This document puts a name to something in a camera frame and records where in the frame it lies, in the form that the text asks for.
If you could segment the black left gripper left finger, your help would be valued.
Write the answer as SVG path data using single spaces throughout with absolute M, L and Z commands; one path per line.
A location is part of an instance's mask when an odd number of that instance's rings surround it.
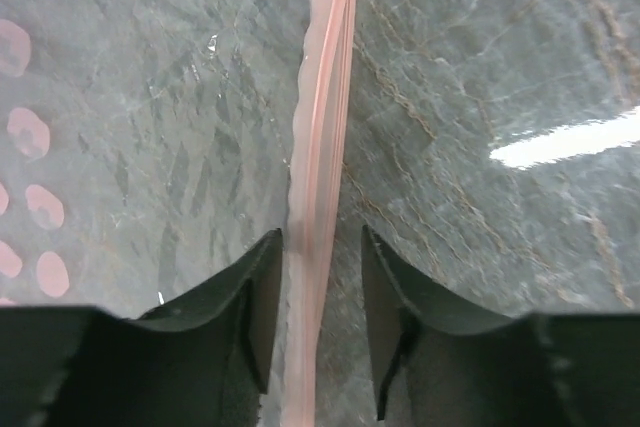
M 137 319 L 1 311 L 5 426 L 253 426 L 268 389 L 283 235 Z

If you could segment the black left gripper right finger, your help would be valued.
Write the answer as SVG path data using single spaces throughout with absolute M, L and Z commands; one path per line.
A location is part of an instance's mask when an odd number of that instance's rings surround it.
M 509 317 L 361 231 L 376 415 L 388 426 L 635 426 L 639 316 Z

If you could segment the clear pink-dotted zip bag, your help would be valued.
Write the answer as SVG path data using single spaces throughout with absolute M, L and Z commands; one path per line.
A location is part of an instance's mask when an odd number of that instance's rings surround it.
M 283 235 L 253 426 L 311 426 L 355 0 L 1 0 L 1 311 L 137 319 Z

